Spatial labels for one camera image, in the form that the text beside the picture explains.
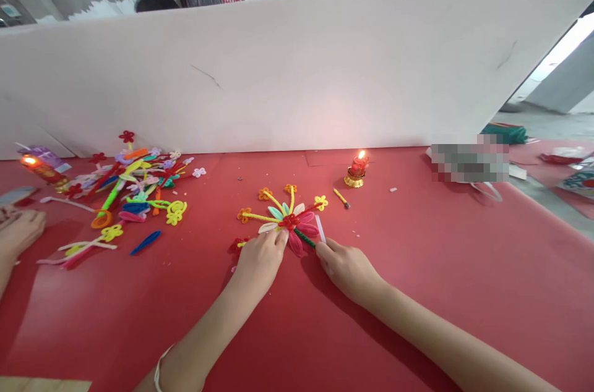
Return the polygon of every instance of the gold candle holder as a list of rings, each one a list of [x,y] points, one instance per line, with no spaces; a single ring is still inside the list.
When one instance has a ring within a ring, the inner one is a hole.
[[[349,166],[345,177],[345,183],[347,184],[347,186],[350,186],[351,188],[361,188],[363,186],[363,177],[365,177],[365,174],[363,174],[362,176],[352,175],[351,167]]]

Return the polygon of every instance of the packaging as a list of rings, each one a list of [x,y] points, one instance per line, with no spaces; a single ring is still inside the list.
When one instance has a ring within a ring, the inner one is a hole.
[[[47,149],[46,147],[41,146],[31,146],[29,149],[20,149],[20,154],[31,154],[37,157],[39,160],[51,166],[54,170],[62,174],[64,171],[68,171],[72,168],[69,164],[67,164],[64,160],[60,159],[57,155],[55,155],[52,151]]]

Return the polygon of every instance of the candle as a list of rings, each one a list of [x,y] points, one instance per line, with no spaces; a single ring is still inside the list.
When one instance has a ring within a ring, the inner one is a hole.
[[[355,157],[351,165],[351,175],[355,177],[363,177],[365,170],[369,166],[369,157],[365,155],[365,151],[359,153],[359,157]]]
[[[66,176],[63,176],[50,165],[42,162],[41,159],[31,155],[25,154],[20,162],[27,168],[31,173],[37,174],[47,183],[54,185],[56,188],[62,187],[68,183]]]

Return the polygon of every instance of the foam board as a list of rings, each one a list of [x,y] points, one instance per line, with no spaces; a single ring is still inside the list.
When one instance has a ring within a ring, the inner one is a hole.
[[[428,145],[477,134],[591,1],[258,0],[14,28],[0,95],[81,156],[117,153],[124,129],[188,153]]]

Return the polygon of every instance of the floor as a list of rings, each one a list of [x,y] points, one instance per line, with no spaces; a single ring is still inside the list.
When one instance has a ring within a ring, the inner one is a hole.
[[[522,125],[531,137],[594,140],[594,114],[562,115],[528,103],[521,105],[522,112],[497,113],[493,121]],[[594,221],[583,216],[531,177],[525,181],[511,177],[510,181],[516,188],[594,241]]]

